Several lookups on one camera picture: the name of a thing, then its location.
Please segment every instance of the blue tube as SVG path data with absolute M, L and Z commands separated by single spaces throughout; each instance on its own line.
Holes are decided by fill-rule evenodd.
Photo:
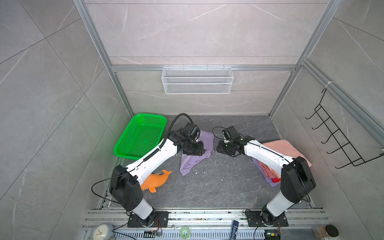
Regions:
M 237 228 L 239 227 L 239 222 L 238 221 L 233 221 L 233 225 L 232 225 L 232 232 L 231 232 L 231 238 L 230 240 L 235 240 L 236 239 L 236 235 L 237 235 Z

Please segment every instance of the gray tile floor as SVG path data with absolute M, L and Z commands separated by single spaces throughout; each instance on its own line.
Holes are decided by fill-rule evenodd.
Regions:
M 166 116 L 168 124 L 175 116 Z M 234 125 L 242 134 L 253 136 L 261 143 L 278 140 L 278 134 L 268 116 L 191 116 L 201 130 L 211 132 L 215 126 Z M 184 127 L 188 119 L 180 117 L 173 129 Z M 215 134 L 222 138 L 219 129 Z M 214 148 L 219 139 L 215 138 Z M 156 193 L 144 191 L 144 198 L 153 207 L 241 207 L 260 208 L 279 191 L 279 186 L 270 187 L 261 172 L 245 155 L 230 157 L 212 152 L 209 159 L 193 167 L 186 176 L 180 173 L 180 156 L 165 161 L 154 172 L 171 170 L 167 182 Z M 294 207 L 309 208 L 306 202 Z

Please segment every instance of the clock face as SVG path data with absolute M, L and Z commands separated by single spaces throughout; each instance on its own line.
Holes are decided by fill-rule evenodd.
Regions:
M 108 240 L 112 235 L 112 230 L 109 225 L 101 224 L 93 231 L 93 240 Z

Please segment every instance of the wire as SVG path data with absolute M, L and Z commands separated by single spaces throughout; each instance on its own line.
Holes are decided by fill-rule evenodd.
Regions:
M 277 222 L 279 224 L 279 229 L 276 231 L 276 233 L 278 233 L 280 231 L 280 222 Z
M 112 229 L 112 232 L 117 233 L 117 234 L 121 234 L 121 235 L 124 235 L 124 236 L 127 236 L 127 237 L 130 237 L 130 238 L 132 238 L 133 240 L 137 240 L 136 238 L 131 237 L 131 236 L 129 236 L 128 234 L 124 234 L 124 233 L 120 233 L 120 232 L 115 232 L 116 229 L 119 229 L 119 228 L 121 228 L 121 227 L 127 225 L 130 221 L 132 221 L 132 219 L 133 219 L 133 218 L 131 218 L 126 224 L 123 224 L 123 225 L 121 225 L 120 227 L 117 227 L 117 228 Z
M 219 138 L 218 136 L 216 136 L 216 135 L 214 134 L 214 129 L 217 128 L 217 127 L 212 128 L 212 134 L 213 134 L 216 138 L 218 138 L 218 139 L 220 139 L 220 140 L 227 140 L 227 141 L 228 141 L 229 139 Z
M 265 149 L 265 150 L 268 150 L 268 151 L 270 151 L 270 152 L 272 152 L 272 153 L 274 153 L 274 154 L 276 154 L 277 156 L 279 156 L 279 157 L 281 157 L 281 158 L 283 158 L 283 156 L 281 156 L 280 154 L 278 154 L 278 153 L 275 153 L 274 151 L 272 151 L 272 150 L 269 150 L 268 148 L 265 148 L 265 147 L 263 147 L 263 146 L 260 146 L 260 145 L 257 145 L 257 144 L 254 144 L 254 143 L 251 143 L 251 142 L 247 142 L 247 143 L 250 143 L 250 144 L 252 144 L 252 145 L 255 145 L 255 146 L 258 146 L 258 147 L 261 147 L 262 149 Z
M 188 116 L 188 114 L 186 113 L 180 113 L 179 115 L 177 115 L 173 121 L 171 122 L 171 124 L 169 125 L 169 128 L 167 130 L 167 133 L 165 134 L 164 138 L 163 138 L 163 141 L 161 142 L 161 144 L 159 145 L 159 148 L 156 148 L 155 151 L 151 152 L 151 154 L 149 154 L 148 156 L 146 156 L 144 159 L 143 159 L 143 162 L 147 161 L 148 159 L 150 159 L 151 157 L 153 157 L 157 152 L 160 151 L 160 149 L 164 146 L 164 144 L 166 143 L 166 140 L 167 138 L 169 137 L 169 133 L 170 133 L 170 130 L 172 129 L 173 125 L 175 124 L 176 120 L 180 117 L 180 116 L 186 116 L 189 121 L 193 123 L 192 119 L 190 116 Z
M 228 141 L 228 139 L 219 138 L 218 136 L 216 136 L 216 135 L 214 134 L 214 129 L 215 129 L 215 128 L 218 128 L 218 127 L 214 127 L 214 128 L 212 128 L 212 134 L 213 134 L 216 138 L 218 138 L 218 139 L 220 139 L 220 140 L 227 140 L 227 141 Z
M 134 170 L 134 169 L 132 169 L 131 171 L 126 172 L 126 173 L 124 173 L 124 174 L 121 174 L 121 175 L 118 175 L 118 176 L 115 176 L 115 177 L 110 177 L 110 178 L 107 178 L 107 179 L 103 179 L 103 180 L 101 180 L 101 181 L 98 181 L 97 183 L 95 183 L 95 184 L 92 185 L 92 187 L 91 187 L 91 191 L 92 191 L 92 193 L 93 193 L 94 195 L 96 195 L 96 196 L 102 198 L 102 199 L 105 199 L 105 200 L 108 200 L 108 201 L 111 201 L 111 202 L 120 204 L 120 203 L 117 202 L 117 201 L 114 201 L 114 200 L 112 200 L 112 199 L 108 199 L 108 198 L 106 198 L 106 197 L 100 196 L 99 194 L 95 193 L 95 192 L 93 191 L 93 187 L 94 187 L 96 184 L 100 183 L 100 182 L 104 182 L 104 181 L 107 181 L 107 180 L 110 180 L 110 179 L 113 179 L 113 178 L 116 178 L 116 177 L 124 176 L 124 175 L 126 175 L 126 174 L 132 172 L 133 170 Z
M 255 240 L 255 233 L 256 233 L 256 230 L 257 230 L 261 225 L 263 225 L 263 223 L 259 224 L 259 225 L 256 227 L 255 231 L 253 232 L 253 240 Z
M 155 219 L 157 221 L 157 230 L 156 231 L 158 231 L 159 230 L 159 219 L 158 218 L 155 218 Z

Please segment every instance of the aluminum frame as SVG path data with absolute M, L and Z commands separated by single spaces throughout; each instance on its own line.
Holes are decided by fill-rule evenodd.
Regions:
M 384 128 L 337 83 L 328 84 L 333 80 L 309 59 L 304 59 L 303 66 L 384 147 Z
M 162 71 L 167 67 L 230 67 L 233 71 L 294 71 L 296 65 L 271 64 L 271 65 L 112 65 L 113 71 Z
M 273 118 L 275 115 L 277 109 L 280 107 L 281 103 L 283 102 L 286 94 L 288 93 L 289 89 L 291 88 L 293 82 L 295 81 L 298 73 L 300 72 L 302 68 L 301 62 L 308 58 L 308 56 L 312 53 L 314 47 L 316 46 L 317 42 L 319 41 L 320 37 L 323 35 L 325 29 L 327 28 L 329 22 L 331 21 L 333 15 L 336 13 L 337 9 L 339 8 L 341 2 L 343 0 L 330 0 L 327 7 L 325 8 L 325 11 L 323 15 L 321 16 L 319 23 L 317 24 L 314 32 L 312 33 L 307 45 L 305 46 L 303 52 L 301 53 L 299 60 L 296 63 L 296 70 L 291 73 L 289 76 L 287 82 L 284 84 L 283 89 L 280 91 L 279 96 L 277 97 L 275 103 L 273 104 L 270 112 L 268 115 Z
M 157 211 L 168 211 L 169 219 L 167 229 L 180 229 L 182 226 L 189 226 L 190 229 L 231 229 L 233 221 L 239 222 L 239 229 L 252 229 L 248 225 L 245 209 L 174 209 L 156 208 Z M 86 215 L 82 230 L 93 230 L 102 223 L 110 223 L 120 226 L 128 222 L 129 216 L 120 207 L 118 209 L 89 210 Z M 330 224 L 324 209 L 288 209 L 285 213 L 289 226 L 285 229 L 310 229 L 316 226 Z M 278 227 L 260 226 L 259 229 L 277 229 Z M 152 228 L 122 227 L 120 230 L 142 230 Z
M 99 56 L 101 60 L 103 61 L 105 65 L 105 69 L 107 69 L 107 72 L 112 79 L 112 82 L 121 98 L 121 101 L 124 104 L 125 109 L 128 112 L 128 115 L 132 118 L 134 116 L 134 113 L 132 111 L 131 106 L 129 105 L 129 101 L 127 99 L 127 96 L 125 95 L 125 92 L 121 86 L 121 83 L 116 75 L 116 73 L 112 70 L 111 62 L 109 61 L 107 52 L 105 51 L 105 48 L 103 46 L 103 43 L 101 42 L 100 36 L 97 33 L 96 27 L 92 21 L 91 15 L 88 12 L 87 6 L 84 3 L 83 0 L 73 0 L 81 19 L 84 22 L 85 27 L 88 30 L 88 33 L 93 41 L 93 44 L 95 45 L 97 52 L 99 53 Z

